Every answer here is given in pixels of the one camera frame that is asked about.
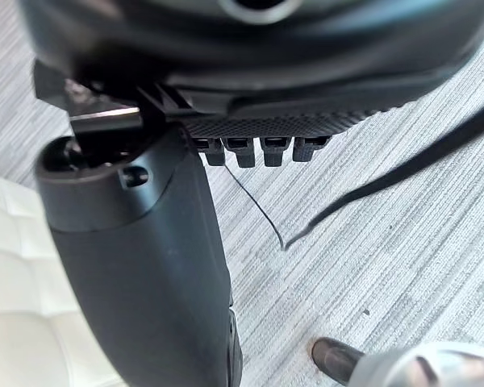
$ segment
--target black handle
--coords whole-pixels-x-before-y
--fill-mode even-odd
[[[36,165],[48,222],[102,349],[132,386],[228,387],[241,353],[202,162],[178,130],[95,169]]]

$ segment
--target thin wire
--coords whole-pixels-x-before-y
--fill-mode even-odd
[[[347,206],[349,203],[374,195],[413,177],[415,174],[448,157],[457,149],[472,143],[482,135],[484,135],[484,108],[472,118],[466,120],[447,135],[390,172],[336,199],[332,204],[317,214],[303,230],[287,242],[282,250],[287,251],[294,243],[309,235],[328,216]]]
[[[282,234],[280,234],[280,231],[276,228],[274,225],[274,222],[271,220],[271,218],[265,213],[264,209],[261,208],[260,204],[258,204],[257,200],[251,195],[249,191],[246,190],[246,188],[242,185],[239,179],[236,178],[236,176],[233,174],[233,172],[229,169],[227,165],[224,165],[224,168],[229,172],[229,174],[232,176],[233,180],[238,184],[238,186],[251,198],[252,202],[255,203],[255,206],[258,207],[258,210],[265,216],[269,224],[274,230],[274,233],[277,235],[278,240],[280,241],[280,249],[284,250],[285,249],[285,244],[283,243],[283,238]]]

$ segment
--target person's foot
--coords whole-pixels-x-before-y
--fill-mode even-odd
[[[334,381],[347,385],[364,353],[340,341],[323,337],[312,347],[312,359],[319,370]]]

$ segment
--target white cushion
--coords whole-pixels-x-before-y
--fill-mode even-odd
[[[0,179],[0,387],[125,386],[79,309],[37,193]]]

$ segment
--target gray carpet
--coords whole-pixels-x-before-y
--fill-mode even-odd
[[[0,0],[0,176],[24,185],[40,146],[68,126],[34,100],[30,67],[12,2]],[[261,157],[252,170],[227,162],[289,239],[337,195],[482,104],[484,46],[444,87],[338,135],[310,164],[290,154],[279,169],[263,168]],[[287,253],[227,171],[207,172],[232,271],[244,386],[332,385],[307,355],[320,335],[369,352],[440,339],[484,344],[484,139],[342,210]]]

